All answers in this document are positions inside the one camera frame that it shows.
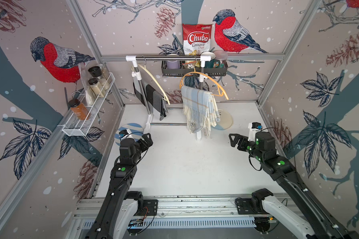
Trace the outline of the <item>black grey checked scarf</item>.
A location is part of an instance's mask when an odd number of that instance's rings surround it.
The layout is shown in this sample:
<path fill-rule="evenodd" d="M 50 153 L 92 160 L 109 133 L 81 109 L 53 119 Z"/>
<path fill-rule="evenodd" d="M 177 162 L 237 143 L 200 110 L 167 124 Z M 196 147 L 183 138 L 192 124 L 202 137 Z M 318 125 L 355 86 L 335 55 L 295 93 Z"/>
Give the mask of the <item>black grey checked scarf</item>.
<path fill-rule="evenodd" d="M 163 120 L 167 116 L 166 101 L 161 93 L 159 93 L 152 85 L 148 84 L 146 81 L 141 80 L 141 83 L 144 87 L 144 92 L 146 100 L 150 111 L 153 113 L 153 117 L 156 120 Z M 134 92 L 136 97 L 140 102 L 145 106 L 143 99 L 142 91 L 139 85 L 139 81 L 135 77 L 133 79 Z"/>

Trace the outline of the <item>blue beige plaid scarf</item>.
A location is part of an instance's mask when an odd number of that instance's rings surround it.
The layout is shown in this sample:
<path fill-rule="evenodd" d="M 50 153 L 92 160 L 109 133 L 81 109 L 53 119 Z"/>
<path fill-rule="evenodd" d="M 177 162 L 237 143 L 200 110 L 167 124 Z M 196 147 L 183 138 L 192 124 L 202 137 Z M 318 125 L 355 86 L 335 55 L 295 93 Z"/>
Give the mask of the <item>blue beige plaid scarf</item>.
<path fill-rule="evenodd" d="M 211 128 L 220 121 L 214 95 L 209 91 L 183 86 L 181 96 L 187 130 L 190 133 L 202 130 L 205 137 L 210 138 Z"/>

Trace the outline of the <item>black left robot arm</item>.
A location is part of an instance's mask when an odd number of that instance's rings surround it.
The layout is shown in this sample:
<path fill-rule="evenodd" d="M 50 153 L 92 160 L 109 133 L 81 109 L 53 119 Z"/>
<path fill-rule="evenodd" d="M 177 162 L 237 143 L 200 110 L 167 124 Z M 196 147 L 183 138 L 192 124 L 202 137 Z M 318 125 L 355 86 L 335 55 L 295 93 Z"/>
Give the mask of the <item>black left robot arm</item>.
<path fill-rule="evenodd" d="M 150 133 L 139 140 L 126 135 L 120 141 L 120 156 L 111 170 L 109 188 L 101 209 L 86 234 L 86 239 L 121 239 L 132 217 L 142 209 L 143 196 L 139 191 L 129 191 L 141 154 L 153 145 Z"/>

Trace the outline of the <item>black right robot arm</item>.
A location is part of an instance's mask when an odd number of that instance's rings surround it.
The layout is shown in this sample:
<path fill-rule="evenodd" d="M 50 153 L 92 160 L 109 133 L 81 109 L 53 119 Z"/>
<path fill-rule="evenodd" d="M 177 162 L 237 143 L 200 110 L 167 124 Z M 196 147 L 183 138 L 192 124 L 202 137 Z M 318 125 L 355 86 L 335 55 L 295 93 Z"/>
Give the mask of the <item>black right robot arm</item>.
<path fill-rule="evenodd" d="M 256 159 L 264 172 L 281 186 L 301 211 L 298 216 L 283 205 L 272 192 L 260 189 L 252 193 L 251 207 L 275 217 L 298 239 L 359 239 L 336 220 L 306 187 L 290 161 L 277 154 L 275 138 L 260 131 L 255 135 L 229 135 L 232 147 L 245 151 Z"/>

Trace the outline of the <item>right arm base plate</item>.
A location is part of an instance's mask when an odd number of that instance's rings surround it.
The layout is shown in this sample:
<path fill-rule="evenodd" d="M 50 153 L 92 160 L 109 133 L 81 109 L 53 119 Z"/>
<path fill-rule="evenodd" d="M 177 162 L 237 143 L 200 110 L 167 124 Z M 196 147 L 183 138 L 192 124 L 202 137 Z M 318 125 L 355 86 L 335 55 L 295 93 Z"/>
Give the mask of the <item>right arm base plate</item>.
<path fill-rule="evenodd" d="M 239 215 L 267 215 L 264 210 L 263 200 L 257 198 L 241 198 L 234 200 Z"/>

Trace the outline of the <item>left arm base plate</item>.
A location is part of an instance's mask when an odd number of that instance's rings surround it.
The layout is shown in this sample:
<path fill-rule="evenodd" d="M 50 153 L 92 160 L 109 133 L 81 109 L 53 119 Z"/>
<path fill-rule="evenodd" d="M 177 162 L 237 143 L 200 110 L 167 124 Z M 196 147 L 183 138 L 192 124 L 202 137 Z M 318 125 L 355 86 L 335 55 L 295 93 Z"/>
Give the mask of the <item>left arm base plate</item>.
<path fill-rule="evenodd" d="M 158 200 L 138 199 L 134 200 L 137 203 L 137 211 L 134 216 L 156 216 L 158 211 Z"/>

